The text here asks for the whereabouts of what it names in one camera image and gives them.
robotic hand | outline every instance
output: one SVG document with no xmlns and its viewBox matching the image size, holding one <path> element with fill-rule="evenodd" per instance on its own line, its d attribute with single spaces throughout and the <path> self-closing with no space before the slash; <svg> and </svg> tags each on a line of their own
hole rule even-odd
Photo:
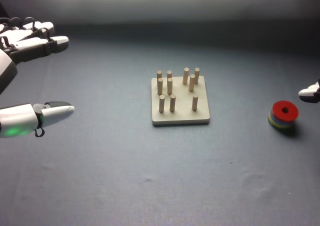
<svg viewBox="0 0 320 226">
<path fill-rule="evenodd" d="M 299 98 L 307 103 L 320 102 L 320 79 L 315 84 L 312 84 L 308 88 L 302 89 L 299 92 Z"/>
<path fill-rule="evenodd" d="M 68 48 L 66 36 L 54 36 L 51 22 L 40 23 L 31 17 L 0 18 L 0 94 L 18 73 L 17 64 L 60 53 Z M 55 124 L 73 114 L 68 102 L 23 104 L 0 109 L 0 138 L 25 135 L 35 131 L 45 134 L 43 127 Z"/>
</svg>

square wooden board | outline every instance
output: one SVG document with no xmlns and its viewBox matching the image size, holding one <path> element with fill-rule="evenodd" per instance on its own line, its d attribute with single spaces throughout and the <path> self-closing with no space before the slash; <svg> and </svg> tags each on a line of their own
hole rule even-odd
<svg viewBox="0 0 320 226">
<path fill-rule="evenodd" d="M 206 91 L 205 78 L 199 76 L 198 84 L 194 85 L 193 92 L 189 91 L 189 81 L 184 85 L 183 77 L 172 77 L 173 90 L 176 96 L 175 111 L 170 112 L 170 95 L 167 93 L 167 78 L 163 77 L 163 91 L 165 96 L 164 112 L 159 112 L 159 95 L 157 78 L 151 80 L 152 123 L 153 125 L 182 125 L 209 123 L 210 113 Z M 193 96 L 198 95 L 197 110 L 192 110 Z"/>
</svg>

gray table surface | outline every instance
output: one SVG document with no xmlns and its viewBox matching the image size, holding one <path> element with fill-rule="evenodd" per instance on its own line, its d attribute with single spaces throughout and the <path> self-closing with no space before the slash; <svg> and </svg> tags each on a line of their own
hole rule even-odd
<svg viewBox="0 0 320 226">
<path fill-rule="evenodd" d="M 1 226 L 320 225 L 320 108 L 298 98 L 318 57 L 60 32 L 69 48 L 21 63 L 0 95 L 75 106 L 42 138 L 1 139 Z M 209 125 L 153 127 L 151 78 L 184 67 L 205 77 Z M 268 124 L 279 100 L 299 108 L 296 136 Z"/>
</svg>

yellow ring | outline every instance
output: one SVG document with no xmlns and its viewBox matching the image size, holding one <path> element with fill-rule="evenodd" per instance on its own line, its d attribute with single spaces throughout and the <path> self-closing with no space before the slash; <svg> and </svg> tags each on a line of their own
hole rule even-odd
<svg viewBox="0 0 320 226">
<path fill-rule="evenodd" d="M 284 126 L 284 125 L 280 125 L 278 123 L 276 123 L 270 116 L 270 114 L 268 115 L 268 119 L 269 121 L 271 122 L 272 125 L 274 125 L 275 127 L 279 128 L 279 129 L 288 129 L 288 128 L 291 128 L 292 125 L 289 125 L 289 126 Z"/>
</svg>

red disc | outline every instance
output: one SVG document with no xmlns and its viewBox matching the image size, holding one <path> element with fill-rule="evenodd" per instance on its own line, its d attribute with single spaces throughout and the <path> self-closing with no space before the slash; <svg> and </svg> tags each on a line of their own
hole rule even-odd
<svg viewBox="0 0 320 226">
<path fill-rule="evenodd" d="M 282 100 L 274 103 L 272 106 L 272 115 L 277 120 L 291 123 L 297 119 L 299 110 L 292 102 Z"/>
</svg>

